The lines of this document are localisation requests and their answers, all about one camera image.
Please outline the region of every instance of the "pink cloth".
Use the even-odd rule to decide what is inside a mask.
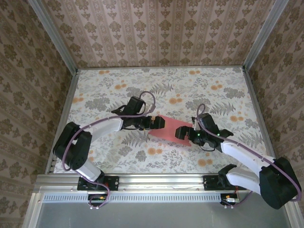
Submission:
[[[191,146],[188,137],[185,137],[185,140],[182,139],[178,139],[175,137],[175,131],[176,129],[178,129],[179,127],[182,126],[188,126],[188,127],[192,127],[191,123],[187,123],[187,122],[183,122],[180,120],[175,120],[163,115],[159,115],[160,117],[162,117],[165,120],[165,127],[162,129],[154,129],[149,131],[150,135],[153,135],[155,137],[158,138],[162,138],[165,140],[169,140],[178,144],[182,144],[185,146]]]

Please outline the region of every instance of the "floral tablecloth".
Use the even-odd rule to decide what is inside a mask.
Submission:
[[[68,121],[88,124],[111,116],[133,95],[150,91],[156,97],[154,115],[191,123],[205,103],[220,129],[266,154],[265,145],[243,72],[235,68],[135,68],[81,70]],[[143,99],[152,103],[150,95]],[[105,173],[208,173],[240,163],[218,151],[204,152],[165,141],[148,131],[119,131],[91,144],[89,160]],[[58,159],[54,173],[64,173]]]

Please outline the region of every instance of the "wall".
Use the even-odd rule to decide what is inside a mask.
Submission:
[[[304,1],[289,1],[249,75],[276,155],[304,188]]]
[[[0,228],[20,227],[71,75],[33,9],[0,1]]]
[[[42,0],[78,68],[242,65],[274,0]]]

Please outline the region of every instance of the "aluminum frame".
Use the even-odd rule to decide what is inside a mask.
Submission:
[[[256,37],[255,42],[253,43],[246,59],[244,61],[243,66],[249,70],[258,54],[262,50],[266,40],[268,39],[272,29],[275,27],[277,20],[280,18],[283,10],[285,9],[288,0],[276,0],[271,8],[259,34]]]
[[[68,92],[67,100],[64,105],[63,113],[60,119],[60,123],[56,132],[55,140],[58,139],[61,134],[67,118],[69,110],[72,104],[74,93],[77,87],[79,73],[73,77],[71,86]],[[269,135],[264,123],[264,119],[259,108],[257,97],[255,95],[250,77],[246,69],[243,68],[244,78],[249,90],[249,94],[253,103],[254,110],[257,115],[257,119],[260,125],[261,134],[264,139],[265,147],[268,153],[275,157],[272,144],[270,142]],[[34,187],[33,195],[28,207],[26,219],[24,220],[23,227],[35,227],[37,223],[39,213],[41,210],[41,202],[44,193],[83,193],[83,191],[77,191],[77,183],[79,176],[77,174],[49,174],[52,167],[56,164],[56,158],[51,152],[46,174],[39,175]],[[119,193],[205,193],[202,184],[202,175],[214,175],[214,174],[107,174],[107,176],[120,176]],[[220,193],[231,193],[233,191],[213,191]],[[293,228],[304,227],[304,221],[299,209],[298,203],[289,202],[285,205],[285,210],[288,215],[288,219]]]
[[[233,190],[205,191],[203,175],[207,174],[106,174],[119,176],[118,191],[111,194],[143,194],[143,193],[233,193]],[[95,194],[102,191],[77,191],[79,176],[77,174],[42,174],[37,176],[32,197],[24,219],[23,228],[36,227],[45,193]]]
[[[220,66],[220,65],[212,65],[212,66],[129,66],[129,67],[107,67],[107,68],[79,68],[78,70],[121,70],[121,69],[172,69],[172,68],[235,68],[242,67],[241,65],[230,65],[230,66]]]
[[[28,2],[37,14],[40,22],[42,23],[44,29],[47,31],[56,49],[60,53],[67,68],[74,76],[77,71],[77,65],[72,56],[70,55],[66,44],[64,43],[60,33],[58,32],[54,22],[52,21],[52,18],[49,16],[47,9],[45,8],[41,0],[28,0]]]
[[[54,146],[56,144],[56,141],[58,140],[60,134],[62,133],[66,123],[67,123],[67,118],[68,118],[68,115],[69,115],[69,112],[70,112],[70,109],[71,109],[71,105],[72,105],[72,102],[73,102],[74,94],[75,94],[75,91],[76,91],[76,88],[77,88],[78,79],[79,79],[79,74],[78,74],[78,71],[77,71],[75,73],[75,76],[72,77],[70,88],[69,88],[68,93],[66,95],[66,102],[63,106],[63,110],[62,110],[62,114],[61,114],[60,121],[59,121],[59,124],[58,124],[58,128],[56,130],[55,138],[54,138],[54,141],[53,141],[53,144],[52,144],[52,149],[51,149],[50,155],[48,157],[45,174],[49,174],[52,165],[54,166],[54,162],[56,163],[56,159],[55,159],[55,156],[53,154],[53,148],[54,148]]]

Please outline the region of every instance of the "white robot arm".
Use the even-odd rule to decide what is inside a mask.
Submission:
[[[131,97],[127,105],[123,105],[112,113],[116,116],[100,120],[93,125],[85,125],[85,131],[81,131],[84,125],[77,125],[74,122],[68,123],[63,129],[58,141],[56,142],[53,153],[62,160],[63,164],[68,165],[72,170],[78,172],[85,179],[92,182],[102,183],[104,172],[93,165],[88,159],[91,142],[112,132],[128,129],[160,129],[165,126],[165,120],[160,116],[145,116],[147,109],[146,103],[140,97]]]
[[[233,140],[233,133],[226,129],[219,130],[208,113],[200,114],[197,120],[201,122],[203,128],[201,125],[199,130],[196,127],[182,126],[176,130],[175,137],[185,139],[185,136],[188,136],[192,143],[199,146],[208,143],[211,148],[237,159],[251,170],[247,171],[233,164],[227,165],[218,172],[217,182],[212,183],[213,190],[227,190],[240,186],[261,195],[266,203],[275,209],[281,208],[301,193],[299,181],[287,159],[261,156],[258,151],[244,149],[246,146],[240,142],[235,144],[237,140]],[[294,183],[274,168],[275,166],[287,174]]]

